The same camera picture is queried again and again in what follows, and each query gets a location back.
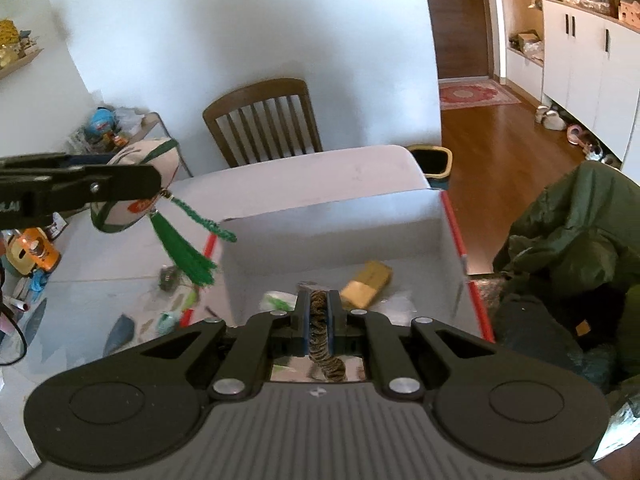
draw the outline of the braided rope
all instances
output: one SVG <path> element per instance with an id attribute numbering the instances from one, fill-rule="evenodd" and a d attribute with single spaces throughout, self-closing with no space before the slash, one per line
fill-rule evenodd
<path id="1" fill-rule="evenodd" d="M 160 193 L 162 196 L 171 200 L 171 202 L 173 202 L 185 213 L 187 213 L 187 215 L 193 221 L 203 226 L 210 233 L 215 234 L 221 240 L 224 240 L 227 242 L 235 242 L 238 240 L 236 238 L 236 235 L 233 234 L 231 231 L 227 231 L 226 229 L 223 229 L 218 224 L 216 224 L 213 220 L 209 220 L 208 218 L 203 218 L 198 213 L 196 213 L 189 205 L 184 203 L 179 198 L 176 198 L 175 196 L 173 196 L 173 194 L 168 189 L 163 189 Z"/>
<path id="2" fill-rule="evenodd" d="M 329 382 L 339 383 L 345 380 L 346 369 L 342 360 L 329 354 L 325 292 L 316 290 L 311 294 L 309 314 L 309 357 Z"/>

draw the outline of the white box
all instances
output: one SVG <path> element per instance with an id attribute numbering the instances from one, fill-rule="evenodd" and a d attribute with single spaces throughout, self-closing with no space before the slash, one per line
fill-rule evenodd
<path id="1" fill-rule="evenodd" d="M 222 272 L 206 303 L 231 325 L 258 312 L 268 290 L 297 293 L 301 281 L 340 290 L 367 260 L 410 290 L 416 316 L 492 339 L 484 306 L 468 284 L 466 254 L 445 192 L 420 189 L 328 202 L 224 222 L 238 236 L 217 244 Z"/>

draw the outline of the door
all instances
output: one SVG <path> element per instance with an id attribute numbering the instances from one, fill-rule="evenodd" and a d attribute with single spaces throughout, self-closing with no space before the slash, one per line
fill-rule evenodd
<path id="1" fill-rule="evenodd" d="M 571 76 L 571 9 L 542 0 L 545 14 L 545 73 L 543 92 L 566 108 Z"/>
<path id="2" fill-rule="evenodd" d="M 489 45 L 493 43 L 487 37 L 491 21 L 485 12 L 486 0 L 428 1 L 438 78 L 490 75 Z"/>
<path id="3" fill-rule="evenodd" d="M 571 19 L 572 67 L 566 109 L 593 130 L 605 55 L 605 20 L 581 10 L 572 10 Z"/>
<path id="4" fill-rule="evenodd" d="M 604 29 L 601 42 L 606 53 L 593 132 L 623 160 L 640 95 L 640 34 L 609 22 Z"/>

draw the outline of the slipper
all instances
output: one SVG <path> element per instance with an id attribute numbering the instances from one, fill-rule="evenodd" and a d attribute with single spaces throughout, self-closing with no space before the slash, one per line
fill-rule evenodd
<path id="1" fill-rule="evenodd" d="M 538 124 L 540 124 L 542 122 L 542 119 L 544 118 L 545 114 L 551 110 L 551 108 L 549 108 L 548 106 L 545 105 L 540 105 L 537 109 L 536 109 L 536 122 Z"/>
<path id="2" fill-rule="evenodd" d="M 580 146 L 582 148 L 582 150 L 584 151 L 584 153 L 587 153 L 588 146 L 591 146 L 592 144 L 597 144 L 598 143 L 598 139 L 596 139 L 596 137 L 589 131 L 587 130 L 583 130 L 580 134 L 578 134 L 577 136 L 577 140 L 578 140 L 578 146 Z"/>
<path id="3" fill-rule="evenodd" d="M 594 137 L 584 145 L 582 152 L 584 153 L 584 158 L 587 160 L 596 160 L 599 162 L 604 157 L 602 147 L 598 142 L 598 139 L 595 139 Z"/>
<path id="4" fill-rule="evenodd" d="M 566 130 L 566 140 L 569 141 L 569 144 L 574 146 L 580 145 L 580 134 L 582 133 L 582 128 L 578 124 L 572 124 Z"/>
<path id="5" fill-rule="evenodd" d="M 605 155 L 602 158 L 601 163 L 606 164 L 607 166 L 611 166 L 614 170 L 618 171 L 620 171 L 620 168 L 622 167 L 622 164 L 620 163 L 618 158 L 612 153 L 608 153 L 607 155 Z"/>
<path id="6" fill-rule="evenodd" d="M 555 110 L 545 112 L 542 118 L 542 125 L 547 130 L 557 130 L 558 132 L 566 129 L 566 121 Z"/>

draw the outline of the green jacket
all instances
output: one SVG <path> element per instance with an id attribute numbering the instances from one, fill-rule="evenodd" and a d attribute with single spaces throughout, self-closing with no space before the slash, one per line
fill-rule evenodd
<path id="1" fill-rule="evenodd" d="M 600 162 L 584 162 L 548 186 L 518 218 L 494 259 L 519 280 L 548 271 L 558 300 L 604 283 L 640 284 L 640 187 Z M 617 350 L 629 376 L 640 374 L 640 294 L 629 290 Z"/>

